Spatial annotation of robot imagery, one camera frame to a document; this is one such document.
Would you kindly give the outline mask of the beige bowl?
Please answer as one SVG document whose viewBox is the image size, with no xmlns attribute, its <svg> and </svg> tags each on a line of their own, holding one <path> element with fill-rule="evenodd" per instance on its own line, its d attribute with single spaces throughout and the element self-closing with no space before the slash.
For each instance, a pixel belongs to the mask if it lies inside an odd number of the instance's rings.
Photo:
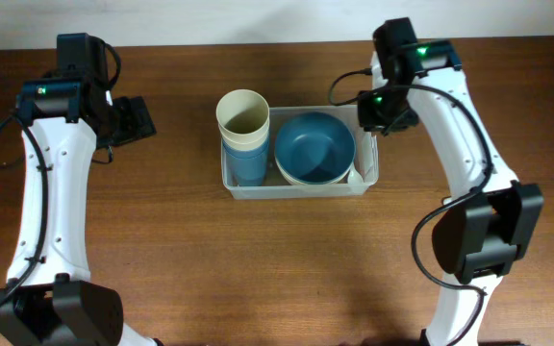
<svg viewBox="0 0 554 346">
<path fill-rule="evenodd" d="M 299 180 L 297 178 L 294 178 L 292 177 L 283 167 L 282 165 L 280 164 L 280 162 L 278 161 L 275 161 L 275 164 L 276 166 L 278 167 L 278 170 L 279 172 L 281 173 L 281 175 L 284 177 L 284 179 L 290 183 L 291 185 L 333 185 L 333 184 L 337 184 L 338 182 L 342 181 L 343 179 L 345 179 L 348 175 L 349 175 L 349 172 L 350 170 L 354 167 L 353 164 L 350 165 L 350 167 L 343 173 L 341 174 L 340 176 L 338 176 L 337 178 L 331 180 L 331 181 L 328 181 L 328 182 L 320 182 L 320 183 L 308 183 L 308 182 L 304 182 L 302 180 Z"/>
</svg>

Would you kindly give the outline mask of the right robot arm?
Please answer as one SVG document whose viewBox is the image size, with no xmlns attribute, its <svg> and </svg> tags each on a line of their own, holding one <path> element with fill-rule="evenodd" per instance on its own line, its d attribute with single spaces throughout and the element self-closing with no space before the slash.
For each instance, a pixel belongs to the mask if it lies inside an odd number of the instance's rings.
<svg viewBox="0 0 554 346">
<path fill-rule="evenodd" d="M 360 126 L 387 135 L 422 123 L 450 191 L 423 218 L 438 220 L 432 247 L 443 276 L 423 273 L 441 292 L 420 342 L 475 345 L 492 293 L 526 254 L 541 190 L 521 184 L 495 149 L 450 41 L 418 41 L 407 17 L 386 21 L 372 40 L 372 89 L 357 96 Z"/>
</svg>

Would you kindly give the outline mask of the blue cup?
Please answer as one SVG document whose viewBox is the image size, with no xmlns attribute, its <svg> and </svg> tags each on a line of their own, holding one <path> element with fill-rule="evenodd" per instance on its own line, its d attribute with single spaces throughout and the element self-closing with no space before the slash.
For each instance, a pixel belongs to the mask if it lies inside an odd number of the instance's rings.
<svg viewBox="0 0 554 346">
<path fill-rule="evenodd" d="M 227 144 L 223 144 L 222 147 L 225 151 L 226 161 L 233 167 L 251 166 L 258 169 L 267 163 L 268 145 L 266 143 L 249 151 L 236 150 Z"/>
<path fill-rule="evenodd" d="M 265 161 L 228 161 L 228 167 L 241 186 L 262 185 L 267 170 Z"/>
</svg>

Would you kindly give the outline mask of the blue bowl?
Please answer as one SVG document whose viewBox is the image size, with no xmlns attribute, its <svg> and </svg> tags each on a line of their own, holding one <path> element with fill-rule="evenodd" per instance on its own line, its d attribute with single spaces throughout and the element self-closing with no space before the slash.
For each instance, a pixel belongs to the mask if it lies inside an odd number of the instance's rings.
<svg viewBox="0 0 554 346">
<path fill-rule="evenodd" d="M 278 131 L 274 158 L 294 178 L 308 183 L 331 181 L 354 162 L 357 144 L 340 119 L 313 111 L 289 119 Z"/>
</svg>

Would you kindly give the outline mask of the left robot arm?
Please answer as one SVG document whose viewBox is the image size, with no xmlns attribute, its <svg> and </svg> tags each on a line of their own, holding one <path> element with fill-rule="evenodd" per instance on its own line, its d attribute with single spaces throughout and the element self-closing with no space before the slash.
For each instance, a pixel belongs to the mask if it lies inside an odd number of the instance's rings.
<svg viewBox="0 0 554 346">
<path fill-rule="evenodd" d="M 148 345 L 119 294 L 90 279 L 88 173 L 94 153 L 155 134 L 139 97 L 112 98 L 114 48 L 86 33 L 57 37 L 57 65 L 26 82 L 10 119 L 24 145 L 19 237 L 0 288 L 0 334 L 13 345 Z"/>
</svg>

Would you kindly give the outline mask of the white plastic spoon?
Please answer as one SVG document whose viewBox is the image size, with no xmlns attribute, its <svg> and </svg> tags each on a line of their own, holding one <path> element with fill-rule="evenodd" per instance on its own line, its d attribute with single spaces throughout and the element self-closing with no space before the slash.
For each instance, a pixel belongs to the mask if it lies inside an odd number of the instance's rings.
<svg viewBox="0 0 554 346">
<path fill-rule="evenodd" d="M 347 176 L 349 185 L 365 185 L 367 155 L 370 148 L 370 135 L 362 134 L 357 136 L 357 158 L 352 163 L 354 167 L 350 170 Z"/>
</svg>

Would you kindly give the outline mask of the beige cup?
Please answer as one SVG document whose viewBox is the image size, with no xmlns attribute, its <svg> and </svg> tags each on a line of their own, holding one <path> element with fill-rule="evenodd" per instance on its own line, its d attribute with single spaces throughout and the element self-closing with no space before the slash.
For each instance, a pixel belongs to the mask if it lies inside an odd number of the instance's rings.
<svg viewBox="0 0 554 346">
<path fill-rule="evenodd" d="M 268 103 L 253 90 L 237 89 L 225 94 L 217 103 L 215 116 L 220 133 L 233 134 L 235 139 L 269 131 Z"/>
<path fill-rule="evenodd" d="M 221 137 L 228 151 L 252 155 L 267 144 L 268 134 L 269 131 L 265 130 L 257 134 L 246 134 L 243 139 L 235 139 L 233 134 L 222 132 Z"/>
</svg>

